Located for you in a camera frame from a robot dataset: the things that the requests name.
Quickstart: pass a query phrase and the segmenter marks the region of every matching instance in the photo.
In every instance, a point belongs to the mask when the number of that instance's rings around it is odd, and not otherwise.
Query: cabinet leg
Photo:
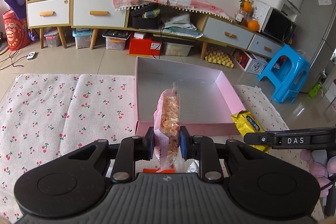
[[[67,41],[65,40],[64,33],[63,33],[63,27],[57,27],[59,37],[61,38],[61,42],[63,45],[63,48],[67,48]]]
[[[98,35],[98,29],[93,29],[93,34],[92,34],[92,38],[91,38],[91,45],[90,45],[90,49],[92,49],[92,50],[95,48],[97,35]]]
[[[40,47],[44,48],[44,28],[40,28]]]
[[[201,59],[205,59],[205,52],[207,51],[208,42],[203,42],[202,45],[202,52],[201,52]]]

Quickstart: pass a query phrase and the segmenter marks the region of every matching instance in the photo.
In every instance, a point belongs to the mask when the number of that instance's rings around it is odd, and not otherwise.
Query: cable
[[[166,6],[167,6],[167,15],[166,15],[165,21],[163,22],[163,25],[160,28],[160,44],[154,50],[152,50],[152,55],[153,55],[153,57],[155,59],[156,59],[156,57],[154,56],[153,51],[157,50],[162,45],[162,34],[163,34],[163,30],[165,29],[167,18],[168,18],[169,5],[170,5],[170,2],[169,2],[169,0],[167,0],[167,3],[166,3]]]
[[[26,55],[26,56],[22,56],[22,57],[20,57],[18,60],[16,60],[15,62],[13,62],[13,58],[14,58],[18,53],[19,53],[19,50],[16,50],[14,53],[13,53],[13,52],[10,52],[8,58],[6,58],[6,59],[0,61],[0,63],[1,63],[1,62],[4,62],[4,61],[8,60],[9,58],[10,58],[10,60],[11,60],[11,64],[10,64],[10,65],[8,65],[8,66],[6,66],[6,67],[4,67],[4,68],[1,68],[0,70],[4,70],[4,69],[6,69],[6,68],[9,68],[10,66],[13,66],[13,67],[24,67],[23,65],[16,65],[16,66],[14,65],[15,63],[17,63],[17,62],[20,61],[21,59],[23,59],[23,58],[25,58],[25,57],[28,57],[28,55]]]
[[[326,184],[325,186],[320,188],[320,191],[328,188],[330,185],[333,185],[336,182],[336,179],[334,179],[333,181],[329,182],[328,184]]]
[[[37,36],[40,38],[40,35],[37,33],[37,31],[35,31],[35,29],[33,29],[33,31],[37,34]]]

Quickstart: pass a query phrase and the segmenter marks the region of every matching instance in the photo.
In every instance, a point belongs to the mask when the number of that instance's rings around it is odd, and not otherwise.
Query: blue plastic stool
[[[286,56],[280,69],[274,65],[281,56]],[[266,68],[257,76],[260,81],[267,77],[275,86],[272,98],[282,104],[287,98],[293,103],[305,83],[310,63],[288,45],[284,45],[271,59]]]

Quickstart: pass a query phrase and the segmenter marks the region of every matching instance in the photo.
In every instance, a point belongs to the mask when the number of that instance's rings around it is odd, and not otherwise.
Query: pink cardboard box lid
[[[175,81],[180,94],[180,124],[190,135],[239,134],[231,116],[245,108],[221,70],[137,57],[135,81],[137,135],[144,136],[153,126],[158,99]]]

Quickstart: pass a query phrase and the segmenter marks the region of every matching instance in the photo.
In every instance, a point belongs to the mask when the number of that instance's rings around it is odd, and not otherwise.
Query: wooden drawer handle
[[[40,17],[51,17],[55,11],[49,11],[49,12],[40,12]]]
[[[107,16],[108,13],[108,11],[90,11],[92,16]]]
[[[268,51],[268,52],[272,52],[272,49],[269,48],[269,47],[266,47],[266,46],[264,47],[264,50],[265,50],[265,51]]]
[[[229,32],[224,32],[224,34],[227,36],[227,37],[231,37],[231,38],[234,38],[236,39],[237,36],[235,34],[232,34],[232,33],[229,33]]]

